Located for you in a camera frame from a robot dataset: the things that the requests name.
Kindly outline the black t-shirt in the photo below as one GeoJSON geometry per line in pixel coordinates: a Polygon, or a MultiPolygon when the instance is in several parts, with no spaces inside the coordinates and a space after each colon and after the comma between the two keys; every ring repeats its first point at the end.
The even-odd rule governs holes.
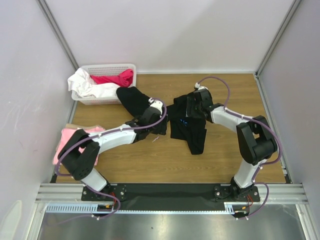
{"type": "MultiPolygon", "coordinates": [[[[133,116],[140,117],[150,106],[150,97],[139,91],[136,87],[119,87],[116,95],[124,108],[133,116]]],[[[186,117],[187,95],[173,99],[173,104],[167,107],[167,117],[158,126],[155,134],[164,135],[167,122],[170,122],[170,137],[187,142],[193,155],[204,152],[206,139],[206,121],[204,119],[186,117]]]]}

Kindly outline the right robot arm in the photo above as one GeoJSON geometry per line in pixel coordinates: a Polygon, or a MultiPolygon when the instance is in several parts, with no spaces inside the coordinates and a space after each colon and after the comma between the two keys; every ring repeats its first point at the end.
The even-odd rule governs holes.
{"type": "Polygon", "coordinates": [[[223,193],[221,198],[244,200],[255,186],[259,169],[278,151],[275,134],[266,118],[261,115],[249,117],[232,111],[221,103],[213,103],[211,93],[205,87],[187,95],[186,116],[207,120],[237,134],[242,162],[231,178],[229,193],[223,193]]]}

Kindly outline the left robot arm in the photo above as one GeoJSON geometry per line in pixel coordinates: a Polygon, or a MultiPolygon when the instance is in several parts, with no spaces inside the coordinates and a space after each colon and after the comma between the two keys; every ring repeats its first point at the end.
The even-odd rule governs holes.
{"type": "Polygon", "coordinates": [[[154,132],[166,116],[163,106],[149,106],[141,116],[119,127],[88,133],[76,130],[58,154],[57,165],[63,165],[69,175],[80,181],[99,200],[105,200],[111,192],[108,180],[95,169],[98,155],[113,148],[144,140],[154,132]]]}

